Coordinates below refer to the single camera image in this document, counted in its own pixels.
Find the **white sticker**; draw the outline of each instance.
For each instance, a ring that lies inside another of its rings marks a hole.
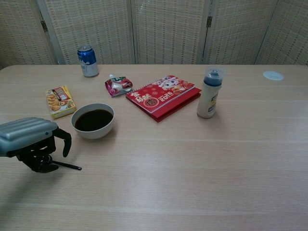
[[[265,71],[263,76],[269,80],[280,81],[283,80],[283,75],[276,71]]]

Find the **white bottle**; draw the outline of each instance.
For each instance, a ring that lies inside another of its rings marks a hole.
[[[203,80],[201,97],[198,104],[197,114],[202,118],[211,118],[216,109],[216,100],[225,71],[221,68],[209,68]]]

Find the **snack box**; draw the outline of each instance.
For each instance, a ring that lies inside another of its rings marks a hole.
[[[46,100],[53,119],[72,114],[76,111],[76,105],[67,86],[46,91]]]

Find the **spiral binding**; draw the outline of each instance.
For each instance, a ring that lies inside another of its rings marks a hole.
[[[153,83],[155,83],[155,82],[157,82],[157,81],[159,81],[159,80],[161,80],[161,79],[163,79],[163,78],[158,78],[157,80],[154,80],[154,81],[152,81],[152,82],[150,82],[150,83],[148,83],[148,84],[146,84],[146,85],[144,85],[144,86],[142,86],[142,87],[139,87],[139,88],[136,88],[136,89],[134,89],[134,90],[131,90],[130,92],[126,93],[126,95],[131,94],[131,93],[134,93],[134,92],[136,92],[136,91],[139,91],[140,89],[142,89],[142,88],[144,88],[144,87],[146,87],[146,86],[148,86],[148,85],[151,85],[151,84],[153,84]]]

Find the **woven panel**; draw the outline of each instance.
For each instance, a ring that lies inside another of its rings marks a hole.
[[[196,63],[205,0],[135,0],[134,4],[140,64]]]
[[[308,1],[283,0],[268,30],[260,64],[308,65]]]
[[[206,64],[254,64],[277,0],[220,0]]]
[[[90,44],[99,64],[131,64],[124,0],[44,0],[66,64],[78,64],[77,49]]]
[[[31,8],[30,1],[0,1],[1,67],[54,63],[37,18],[39,12]]]

